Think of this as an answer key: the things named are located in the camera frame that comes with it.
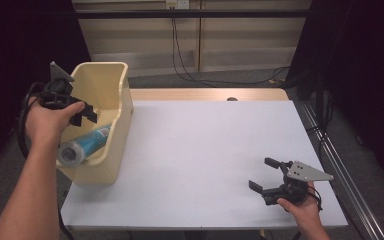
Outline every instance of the bottle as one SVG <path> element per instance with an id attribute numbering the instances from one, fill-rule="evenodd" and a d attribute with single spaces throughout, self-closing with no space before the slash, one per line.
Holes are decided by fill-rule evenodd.
<path id="1" fill-rule="evenodd" d="M 111 125 L 93 130 L 60 145 L 58 161 L 66 167 L 76 167 L 90 155 L 105 146 Z"/>

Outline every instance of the plastic bin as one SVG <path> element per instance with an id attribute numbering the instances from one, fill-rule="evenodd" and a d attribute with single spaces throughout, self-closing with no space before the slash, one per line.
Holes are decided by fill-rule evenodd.
<path id="1" fill-rule="evenodd" d="M 79 166 L 65 167 L 57 161 L 57 168 L 73 182 L 113 183 L 117 179 L 133 113 L 127 68 L 121 62 L 90 62 L 78 65 L 71 74 L 75 79 L 72 96 L 93 105 L 98 123 L 83 118 L 81 127 L 67 127 L 61 142 L 111 124 L 106 145 Z"/>

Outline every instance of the white table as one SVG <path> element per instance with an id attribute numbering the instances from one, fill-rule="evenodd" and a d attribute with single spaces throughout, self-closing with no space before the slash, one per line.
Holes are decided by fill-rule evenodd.
<path id="1" fill-rule="evenodd" d="M 235 97 L 215 94 L 220 90 L 206 94 L 222 96 L 220 100 Z M 132 91 L 133 99 L 143 99 L 142 93 Z M 167 100 L 167 96 L 156 99 Z M 135 100 L 117 181 L 112 185 L 73 184 L 62 208 L 65 224 L 79 230 L 296 226 L 289 213 L 279 206 L 266 206 L 248 188 L 248 180 L 264 188 L 283 183 L 281 171 L 265 165 L 264 157 L 298 160 L 322 169 L 294 104 L 281 99 Z M 322 223 L 327 227 L 347 225 L 329 183 L 317 182 L 316 188 L 323 198 Z"/>

